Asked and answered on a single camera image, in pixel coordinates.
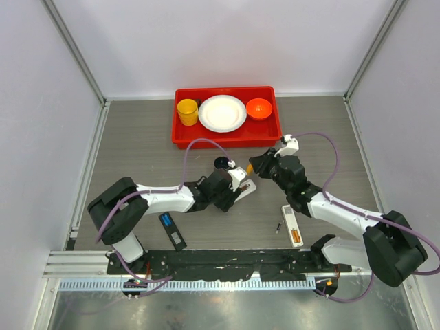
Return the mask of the white remote control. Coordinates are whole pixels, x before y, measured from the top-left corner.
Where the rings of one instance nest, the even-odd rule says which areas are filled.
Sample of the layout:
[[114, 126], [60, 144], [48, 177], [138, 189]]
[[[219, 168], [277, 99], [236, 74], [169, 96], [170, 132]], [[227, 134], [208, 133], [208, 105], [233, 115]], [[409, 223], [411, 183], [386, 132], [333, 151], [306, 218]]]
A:
[[235, 199], [236, 202], [246, 198], [247, 196], [249, 196], [250, 194], [255, 192], [256, 191], [256, 185], [255, 185], [255, 183], [251, 179], [248, 179], [248, 180], [244, 181], [239, 186], [238, 190], [240, 190], [240, 194]]

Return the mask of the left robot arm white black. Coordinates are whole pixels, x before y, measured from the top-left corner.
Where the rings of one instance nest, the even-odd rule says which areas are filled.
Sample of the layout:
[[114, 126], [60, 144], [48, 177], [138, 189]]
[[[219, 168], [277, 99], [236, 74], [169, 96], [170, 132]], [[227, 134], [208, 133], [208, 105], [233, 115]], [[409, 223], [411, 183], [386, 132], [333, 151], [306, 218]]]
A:
[[97, 240], [113, 248], [127, 272], [139, 274], [146, 266], [146, 252], [133, 230], [143, 216], [200, 212], [210, 205], [227, 212], [245, 178], [241, 168], [214, 170], [208, 177], [169, 187], [137, 185], [123, 177], [92, 200], [87, 212], [98, 230]]

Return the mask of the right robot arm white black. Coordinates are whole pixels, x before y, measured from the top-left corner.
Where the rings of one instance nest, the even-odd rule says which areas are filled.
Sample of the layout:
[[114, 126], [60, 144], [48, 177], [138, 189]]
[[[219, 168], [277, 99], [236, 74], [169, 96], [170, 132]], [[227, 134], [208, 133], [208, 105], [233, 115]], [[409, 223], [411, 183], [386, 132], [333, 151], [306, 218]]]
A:
[[399, 212], [370, 212], [342, 200], [311, 183], [295, 155], [280, 156], [275, 148], [251, 157], [250, 166], [261, 179], [271, 179], [293, 210], [326, 221], [355, 237], [331, 237], [310, 255], [314, 269], [324, 272], [334, 264], [371, 270], [383, 283], [397, 287], [428, 258], [420, 240]]

